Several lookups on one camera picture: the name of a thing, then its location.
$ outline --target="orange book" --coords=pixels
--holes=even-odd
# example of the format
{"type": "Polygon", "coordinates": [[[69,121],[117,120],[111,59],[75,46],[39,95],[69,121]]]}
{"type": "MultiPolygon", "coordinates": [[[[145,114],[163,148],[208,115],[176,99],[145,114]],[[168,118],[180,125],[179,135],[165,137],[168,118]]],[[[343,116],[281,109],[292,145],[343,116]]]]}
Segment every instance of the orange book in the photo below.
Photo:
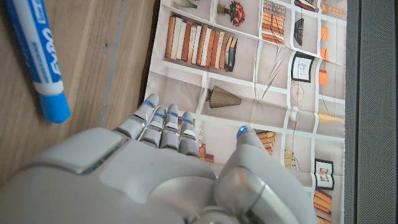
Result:
{"type": "Polygon", "coordinates": [[[317,204],[317,203],[315,203],[315,202],[313,203],[313,206],[314,206],[315,208],[319,209],[319,210],[322,210],[322,211],[326,212],[326,213],[329,213],[329,212],[330,212],[330,209],[327,209],[327,208],[325,208],[324,206],[319,205],[319,204],[317,204]]]}
{"type": "Polygon", "coordinates": [[[266,39],[268,41],[273,41],[273,42],[278,43],[278,44],[283,44],[284,43],[284,40],[282,40],[282,39],[280,39],[280,38],[278,38],[276,36],[272,36],[272,35],[268,35],[268,34],[262,34],[262,38],[266,39]]]}
{"type": "Polygon", "coordinates": [[[174,27],[175,27],[175,17],[170,16],[169,28],[167,29],[166,50],[164,53],[164,58],[170,58],[170,56],[172,54],[174,27]]]}
{"type": "Polygon", "coordinates": [[[326,81],[328,80],[328,75],[325,70],[319,70],[319,85],[326,86],[326,81]]]}
{"type": "Polygon", "coordinates": [[[321,49],[321,57],[323,60],[329,62],[328,49],[321,49]]]}
{"type": "Polygon", "coordinates": [[[263,144],[273,143],[273,142],[275,142],[275,137],[260,139],[260,141],[261,141],[263,144]]]}
{"type": "Polygon", "coordinates": [[[283,29],[280,29],[278,27],[271,26],[271,25],[263,24],[262,25],[262,30],[268,31],[268,32],[273,32],[273,33],[281,35],[281,36],[284,35],[284,30],[283,29]]]}
{"type": "Polygon", "coordinates": [[[220,32],[216,32],[213,40],[213,50],[211,50],[210,67],[216,67],[216,56],[217,56],[217,46],[218,38],[220,37],[220,32]]]}
{"type": "Polygon", "coordinates": [[[201,62],[201,54],[203,52],[203,45],[205,44],[206,31],[207,31],[207,25],[203,25],[203,27],[201,28],[200,38],[199,38],[197,65],[200,65],[201,62]]]}
{"type": "Polygon", "coordinates": [[[315,196],[317,196],[318,198],[320,198],[320,199],[322,199],[322,200],[324,200],[324,201],[326,201],[328,203],[331,203],[331,196],[328,195],[327,193],[325,193],[322,190],[316,190],[315,191],[315,196]]]}
{"type": "Polygon", "coordinates": [[[216,35],[216,32],[212,30],[210,33],[209,46],[207,48],[206,67],[210,66],[211,55],[213,53],[213,44],[214,44],[215,35],[216,35]]]}
{"type": "Polygon", "coordinates": [[[327,202],[327,201],[325,201],[325,200],[322,200],[322,199],[318,198],[317,196],[315,196],[315,197],[313,198],[313,201],[314,201],[315,203],[317,203],[317,204],[319,204],[319,205],[321,205],[321,206],[323,206],[323,207],[329,209],[329,210],[331,209],[331,203],[329,203],[329,202],[327,202]]]}
{"type": "Polygon", "coordinates": [[[329,40],[329,28],[321,27],[321,40],[329,40]]]}
{"type": "Polygon", "coordinates": [[[188,50],[189,50],[189,40],[190,40],[190,35],[191,35],[191,27],[192,27],[191,22],[187,22],[187,28],[185,28],[185,34],[184,34],[184,43],[182,45],[182,54],[181,54],[181,60],[186,62],[188,60],[188,50]]]}
{"type": "Polygon", "coordinates": [[[326,219],[321,218],[321,217],[317,217],[317,220],[318,220],[318,224],[332,224],[331,221],[326,220],[326,219]]]}

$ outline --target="shelf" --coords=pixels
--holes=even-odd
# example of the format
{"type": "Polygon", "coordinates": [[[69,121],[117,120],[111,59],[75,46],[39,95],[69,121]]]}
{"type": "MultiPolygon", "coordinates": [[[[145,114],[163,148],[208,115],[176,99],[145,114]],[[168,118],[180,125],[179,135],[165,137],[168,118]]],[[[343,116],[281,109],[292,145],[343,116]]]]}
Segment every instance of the shelf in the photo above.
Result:
{"type": "Polygon", "coordinates": [[[316,17],[311,17],[307,14],[301,13],[300,11],[295,11],[294,22],[299,19],[304,19],[304,29],[303,29],[303,44],[302,46],[297,43],[294,39],[293,34],[293,45],[296,49],[300,49],[303,52],[310,52],[311,54],[317,54],[318,45],[318,19],[316,17]]]}
{"type": "Polygon", "coordinates": [[[315,140],[315,158],[329,161],[333,160],[333,175],[344,175],[344,143],[315,140]]]}
{"type": "Polygon", "coordinates": [[[199,21],[199,18],[204,23],[210,23],[210,12],[211,12],[211,3],[208,1],[191,1],[197,8],[192,7],[182,7],[175,3],[173,0],[161,0],[161,4],[175,9],[177,13],[183,14],[183,16],[191,15],[194,20],[199,21]]]}
{"type": "Polygon", "coordinates": [[[328,40],[321,40],[320,47],[328,50],[328,59],[337,65],[345,66],[346,27],[335,20],[321,20],[321,26],[328,28],[328,40]]]}
{"type": "Polygon", "coordinates": [[[219,122],[202,121],[202,143],[206,144],[206,153],[215,157],[215,162],[225,164],[236,149],[236,133],[240,126],[219,122]]]}
{"type": "Polygon", "coordinates": [[[294,152],[298,163],[301,164],[300,172],[311,172],[311,139],[301,136],[286,134],[285,149],[294,152]]]}
{"type": "Polygon", "coordinates": [[[319,85],[319,94],[332,98],[345,99],[345,73],[343,66],[323,61],[320,70],[326,71],[326,86],[319,85]]]}
{"type": "Polygon", "coordinates": [[[242,5],[243,11],[245,13],[244,22],[236,27],[230,20],[229,15],[220,15],[217,14],[217,5],[222,4],[227,9],[229,9],[229,5],[231,4],[230,0],[213,0],[215,5],[215,14],[214,14],[214,22],[223,27],[228,27],[232,30],[237,30],[240,32],[244,32],[253,36],[258,36],[258,26],[259,26],[259,12],[260,12],[260,4],[261,1],[253,1],[253,0],[239,0],[238,2],[242,5]]]}
{"type": "MultiPolygon", "coordinates": [[[[331,7],[335,7],[337,9],[340,9],[342,11],[347,12],[347,2],[346,1],[327,1],[325,2],[326,4],[328,4],[331,7]]],[[[334,14],[334,13],[329,13],[326,12],[325,10],[322,10],[322,14],[325,16],[328,16],[329,18],[337,18],[338,20],[341,21],[347,21],[347,15],[339,15],[339,14],[334,14]]]]}
{"type": "Polygon", "coordinates": [[[161,96],[159,106],[168,108],[172,103],[185,102],[178,104],[178,109],[196,113],[200,90],[200,86],[149,72],[146,94],[156,93],[161,96]]]}
{"type": "Polygon", "coordinates": [[[276,57],[278,47],[272,44],[263,43],[262,47],[259,49],[261,51],[259,57],[259,67],[257,73],[257,83],[263,85],[270,85],[287,88],[287,75],[289,70],[289,58],[293,51],[287,47],[282,47],[278,56],[276,57]],[[277,75],[271,76],[271,72],[274,70],[275,66],[281,60],[278,68],[275,71],[277,75]]]}
{"type": "Polygon", "coordinates": [[[265,100],[268,102],[267,104],[254,101],[253,99],[242,98],[240,105],[223,108],[210,108],[209,103],[206,102],[201,113],[216,118],[230,119],[244,123],[253,123],[253,121],[256,121],[258,124],[267,124],[267,126],[282,128],[286,109],[273,105],[272,100],[274,95],[279,95],[278,98],[285,96],[280,93],[268,95],[270,97],[266,95],[265,100]]]}
{"type": "MultiPolygon", "coordinates": [[[[319,110],[327,112],[336,118],[345,118],[345,105],[319,100],[319,110]]],[[[318,123],[317,134],[343,138],[345,136],[344,122],[318,123]]]]}

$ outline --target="cone-shaped decoration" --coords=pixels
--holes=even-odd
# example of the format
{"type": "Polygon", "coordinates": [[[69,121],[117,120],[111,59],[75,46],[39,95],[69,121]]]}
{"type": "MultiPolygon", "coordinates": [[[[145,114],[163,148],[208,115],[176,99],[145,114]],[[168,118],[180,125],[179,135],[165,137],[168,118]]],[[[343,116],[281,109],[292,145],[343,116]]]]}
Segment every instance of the cone-shaped decoration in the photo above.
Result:
{"type": "Polygon", "coordinates": [[[336,118],[323,110],[318,111],[319,123],[341,122],[344,123],[342,118],[336,118]]]}
{"type": "Polygon", "coordinates": [[[208,91],[206,100],[210,100],[210,108],[236,106],[242,102],[242,99],[218,86],[214,86],[213,91],[208,91]]]}
{"type": "Polygon", "coordinates": [[[294,39],[297,43],[303,45],[303,30],[304,30],[304,19],[301,18],[294,23],[294,39]]]}

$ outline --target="book spine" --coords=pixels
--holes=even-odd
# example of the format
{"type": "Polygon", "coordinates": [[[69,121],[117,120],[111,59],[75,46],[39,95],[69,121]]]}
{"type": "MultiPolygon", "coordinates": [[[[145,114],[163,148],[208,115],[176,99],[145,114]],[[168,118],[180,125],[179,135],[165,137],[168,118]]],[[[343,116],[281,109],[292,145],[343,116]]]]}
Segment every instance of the book spine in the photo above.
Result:
{"type": "Polygon", "coordinates": [[[214,44],[215,35],[216,35],[216,32],[212,30],[210,32],[210,37],[209,37],[209,44],[208,44],[208,48],[207,48],[206,65],[205,65],[205,67],[209,67],[210,66],[211,54],[213,53],[213,44],[214,44]]]}
{"type": "Polygon", "coordinates": [[[235,53],[236,53],[236,44],[234,47],[229,49],[229,56],[228,56],[228,71],[232,72],[235,66],[235,53]]]}
{"type": "Polygon", "coordinates": [[[207,25],[204,25],[201,28],[201,32],[200,32],[198,55],[197,55],[197,65],[201,64],[201,55],[203,53],[203,46],[205,44],[206,32],[207,32],[207,25]]]}
{"type": "Polygon", "coordinates": [[[201,53],[201,62],[200,65],[202,67],[206,66],[206,60],[207,60],[207,51],[209,47],[209,41],[210,41],[210,35],[211,35],[211,29],[207,28],[206,31],[206,36],[205,36],[205,43],[203,44],[203,51],[201,53]]]}
{"type": "Polygon", "coordinates": [[[269,148],[269,147],[272,147],[273,144],[274,143],[270,142],[270,143],[265,143],[263,145],[264,145],[264,148],[269,148]]]}
{"type": "Polygon", "coordinates": [[[182,54],[182,47],[184,45],[184,37],[185,37],[185,29],[187,28],[187,23],[182,22],[181,23],[181,29],[180,29],[180,37],[178,37],[178,46],[177,46],[177,59],[181,60],[181,54],[182,54]]]}
{"type": "Polygon", "coordinates": [[[180,37],[180,29],[181,29],[181,18],[175,18],[175,29],[173,33],[173,44],[172,44],[172,54],[170,56],[171,59],[177,59],[177,48],[178,48],[178,38],[180,37]]]}
{"type": "Polygon", "coordinates": [[[197,32],[195,34],[195,43],[193,44],[192,64],[196,64],[197,63],[197,55],[198,55],[198,46],[199,46],[200,33],[201,33],[201,26],[197,26],[197,32]]]}
{"type": "Polygon", "coordinates": [[[221,53],[220,53],[220,64],[219,64],[220,69],[224,69],[225,48],[226,48],[226,44],[228,43],[228,39],[229,39],[229,36],[224,35],[223,45],[221,46],[221,53]]]}
{"type": "Polygon", "coordinates": [[[313,203],[313,206],[314,206],[315,208],[319,209],[319,210],[322,210],[322,211],[326,212],[326,213],[329,213],[329,212],[330,212],[329,209],[327,209],[327,208],[325,208],[324,206],[319,205],[319,204],[317,204],[317,203],[315,203],[315,202],[313,203]]]}
{"type": "Polygon", "coordinates": [[[166,50],[164,57],[169,59],[172,54],[173,34],[175,29],[175,17],[170,16],[169,28],[167,29],[166,50]]]}
{"type": "Polygon", "coordinates": [[[220,33],[216,32],[214,35],[214,40],[213,40],[213,49],[211,50],[211,59],[210,59],[210,67],[215,68],[216,67],[216,58],[217,58],[217,48],[218,48],[218,39],[220,38],[220,33]]]}
{"type": "Polygon", "coordinates": [[[191,34],[191,28],[192,28],[192,23],[187,22],[187,28],[185,29],[185,35],[184,35],[184,41],[182,45],[182,54],[181,54],[181,60],[186,62],[188,60],[188,50],[189,50],[189,41],[190,41],[190,34],[191,34]]]}
{"type": "Polygon", "coordinates": [[[315,191],[315,196],[320,198],[320,199],[322,199],[322,200],[324,200],[324,201],[326,201],[326,202],[328,202],[328,203],[331,203],[331,196],[326,194],[326,193],[324,193],[323,191],[316,190],[315,191]]]}
{"type": "Polygon", "coordinates": [[[275,142],[275,137],[260,139],[263,144],[275,142]]]}
{"type": "Polygon", "coordinates": [[[188,45],[188,64],[192,64],[192,55],[193,55],[193,45],[195,43],[195,35],[197,33],[197,25],[193,25],[191,27],[191,32],[189,35],[189,45],[188,45]]]}
{"type": "Polygon", "coordinates": [[[223,46],[224,41],[224,32],[220,32],[220,36],[218,37],[217,43],[217,51],[216,51],[216,62],[214,68],[220,68],[220,57],[221,57],[221,48],[223,46]]]}
{"type": "Polygon", "coordinates": [[[317,196],[315,196],[315,197],[313,198],[313,201],[314,201],[315,203],[317,203],[317,204],[319,204],[319,205],[321,205],[321,206],[323,206],[323,207],[329,209],[329,210],[331,209],[331,203],[328,203],[327,201],[322,200],[322,199],[318,198],[317,196]]]}

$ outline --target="paper sheet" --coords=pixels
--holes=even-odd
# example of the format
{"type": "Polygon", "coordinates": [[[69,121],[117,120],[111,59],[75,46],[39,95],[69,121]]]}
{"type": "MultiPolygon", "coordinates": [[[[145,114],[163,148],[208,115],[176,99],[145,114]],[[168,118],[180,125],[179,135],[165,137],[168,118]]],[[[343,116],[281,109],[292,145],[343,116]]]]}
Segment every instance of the paper sheet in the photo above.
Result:
{"type": "Polygon", "coordinates": [[[210,165],[216,175],[235,150],[236,132],[242,125],[276,132],[271,156],[284,166],[284,151],[294,152],[296,167],[286,169],[296,175],[311,199],[317,187],[315,159],[332,161],[333,190],[324,191],[333,199],[332,222],[342,223],[346,50],[346,16],[342,11],[346,12],[346,0],[314,0],[315,12],[291,0],[273,0],[285,7],[284,44],[279,47],[262,39],[264,1],[238,1],[246,13],[239,27],[228,15],[216,12],[218,4],[229,7],[231,1],[192,1],[196,9],[180,7],[172,0],[161,1],[146,96],[157,93],[160,106],[176,103],[181,113],[194,114],[195,134],[201,139],[199,143],[206,144],[206,153],[215,156],[215,163],[210,165]],[[339,13],[323,11],[324,4],[330,11],[339,9],[339,13]],[[233,72],[164,59],[169,17],[174,14],[237,37],[233,72]],[[301,18],[303,39],[299,45],[293,35],[295,22],[301,18]],[[326,34],[321,32],[325,28],[327,38],[321,36],[326,34]],[[323,60],[326,55],[321,53],[326,50],[322,49],[327,49],[328,62],[323,60]],[[292,79],[297,53],[313,58],[310,68],[307,62],[298,66],[303,72],[310,71],[303,80],[292,79]],[[210,108],[206,94],[214,86],[240,97],[241,104],[210,108]],[[295,121],[292,110],[298,114],[295,121]]]}

